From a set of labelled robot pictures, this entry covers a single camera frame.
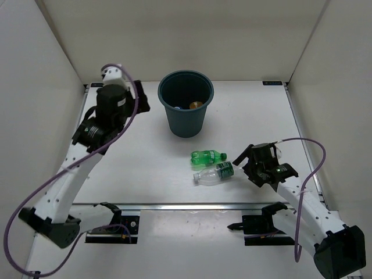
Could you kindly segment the orange juice bottle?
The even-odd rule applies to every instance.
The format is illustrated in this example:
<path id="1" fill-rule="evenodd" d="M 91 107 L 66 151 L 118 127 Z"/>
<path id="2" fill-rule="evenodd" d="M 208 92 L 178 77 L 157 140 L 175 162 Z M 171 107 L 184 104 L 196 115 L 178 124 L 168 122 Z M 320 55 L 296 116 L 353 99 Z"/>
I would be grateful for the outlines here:
<path id="1" fill-rule="evenodd" d="M 190 109 L 197 109 L 197 108 L 200 108 L 203 106 L 203 103 L 202 102 L 199 102 L 199 101 L 195 101 L 195 102 L 192 102 L 190 105 L 189 105 L 189 108 Z"/>

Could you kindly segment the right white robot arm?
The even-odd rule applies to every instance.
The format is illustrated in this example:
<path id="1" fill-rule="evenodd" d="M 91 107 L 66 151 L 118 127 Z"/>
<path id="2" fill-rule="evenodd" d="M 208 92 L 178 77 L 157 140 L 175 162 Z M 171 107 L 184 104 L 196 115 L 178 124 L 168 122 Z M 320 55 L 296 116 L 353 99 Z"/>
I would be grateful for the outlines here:
<path id="1" fill-rule="evenodd" d="M 228 226 L 241 230 L 245 242 L 275 233 L 294 240 L 295 260 L 307 251 L 324 278 L 342 278 L 366 266 L 365 238 L 358 226 L 348 226 L 305 190 L 298 172 L 280 163 L 275 143 L 250 144 L 233 161 L 246 159 L 243 172 L 258 187 L 268 184 L 286 203 L 276 202 L 261 209 L 260 215 L 243 215 L 241 223 Z"/>

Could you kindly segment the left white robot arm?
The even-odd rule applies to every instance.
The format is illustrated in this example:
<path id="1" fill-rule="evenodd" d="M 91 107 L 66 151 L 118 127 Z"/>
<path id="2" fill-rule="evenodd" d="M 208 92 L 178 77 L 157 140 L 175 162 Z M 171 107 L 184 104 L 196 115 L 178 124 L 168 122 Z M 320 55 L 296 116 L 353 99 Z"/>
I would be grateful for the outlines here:
<path id="1" fill-rule="evenodd" d="M 98 227 L 110 233 L 120 230 L 120 209 L 108 202 L 87 210 L 72 210 L 72 203 L 91 170 L 106 151 L 99 148 L 124 128 L 133 110 L 148 112 L 150 106 L 139 80 L 134 82 L 139 100 L 121 85 L 104 85 L 96 91 L 96 105 L 89 108 L 72 137 L 71 147 L 61 165 L 63 175 L 51 183 L 44 196 L 31 208 L 23 208 L 19 219 L 61 249 L 67 248 L 80 233 Z"/>

